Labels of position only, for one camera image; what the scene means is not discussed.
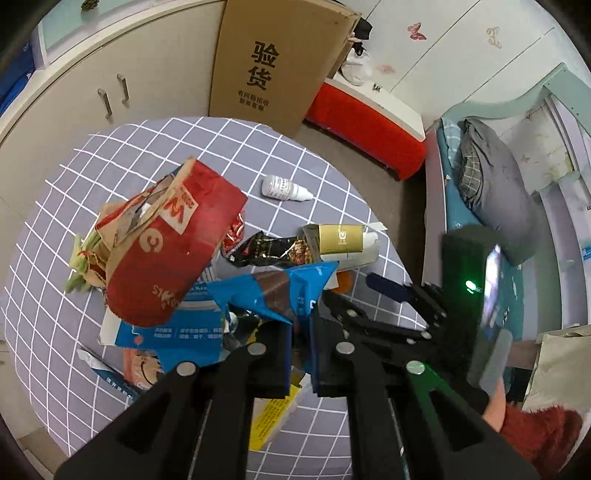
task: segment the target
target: gray tablecloth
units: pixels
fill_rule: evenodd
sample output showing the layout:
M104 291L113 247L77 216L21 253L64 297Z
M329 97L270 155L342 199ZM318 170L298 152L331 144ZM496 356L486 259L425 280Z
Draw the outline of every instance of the gray tablecloth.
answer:
M246 232L292 236L309 223L365 223L376 218L359 193L322 158L266 127L224 118L171 118L123 125L90 135L46 181L18 240L3 292L5 335L17 374L53 439L68 454L80 449L128 405L75 354L83 346L122 369L122 352L97 343L105 308L100 292L63 294L75 233L86 235L101 204L127 199L193 155L248 194ZM261 197L266 174L293 179L315 199ZM405 327L422 319L366 287L375 271L403 282L408 275L385 234L378 262L356 273L353 299L370 317ZM248 273L223 260L222 278ZM251 452L248 477L350 477L345 399L307 395L283 431Z

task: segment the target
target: red paper bag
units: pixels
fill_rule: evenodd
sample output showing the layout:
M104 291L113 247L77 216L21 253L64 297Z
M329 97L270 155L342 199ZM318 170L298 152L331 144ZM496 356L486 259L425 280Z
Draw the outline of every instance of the red paper bag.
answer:
M112 243L106 300L123 321L162 325L211 260L246 196L194 158L96 229Z

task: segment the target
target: small plastic bottle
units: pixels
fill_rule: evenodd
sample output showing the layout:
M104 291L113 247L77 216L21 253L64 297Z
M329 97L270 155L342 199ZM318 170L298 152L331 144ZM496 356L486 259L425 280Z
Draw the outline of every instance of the small plastic bottle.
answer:
M265 197L277 200L296 200L298 202L314 198L307 188L275 175L267 175L264 178L261 193Z

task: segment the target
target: screw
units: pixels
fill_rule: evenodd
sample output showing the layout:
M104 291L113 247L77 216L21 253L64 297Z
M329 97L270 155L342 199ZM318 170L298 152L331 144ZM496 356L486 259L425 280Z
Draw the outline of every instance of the screw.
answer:
M182 362L177 365L177 373L181 377L189 377L197 371L197 367L193 362Z
M339 342L336 344L336 351L343 355L350 355L355 351L355 345L350 342Z
M247 347L248 353L251 354L252 356L259 356L259 355L263 355L266 351L267 351L267 347L263 344L263 343L251 343L248 347Z
M413 375L421 375L425 372L425 364L418 360L411 360L407 363L407 371Z

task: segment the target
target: grid patterned tablecloth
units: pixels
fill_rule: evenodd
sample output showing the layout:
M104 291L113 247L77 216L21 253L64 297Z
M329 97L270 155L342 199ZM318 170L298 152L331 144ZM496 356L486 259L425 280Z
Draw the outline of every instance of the grid patterned tablecloth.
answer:
M11 262L3 292L5 336L17 374L53 439L68 454L80 449L128 405L76 355L84 347L122 370L121 350L97 338L105 312L100 292L63 294L75 233L85 235L99 207L127 199L193 155L248 194L246 232L293 236L309 223L366 223L376 218L355 188L318 155L265 125L224 118L171 118L123 125L90 135L73 158L46 180ZM308 202L261 196L266 174L290 178L314 195ZM366 287L368 271L408 279L396 250L381 233L378 262L355 273L352 298L375 320L405 327L423 321ZM224 260L222 278L248 273ZM248 478L350 477L346 402L306 395L274 442L251 452Z

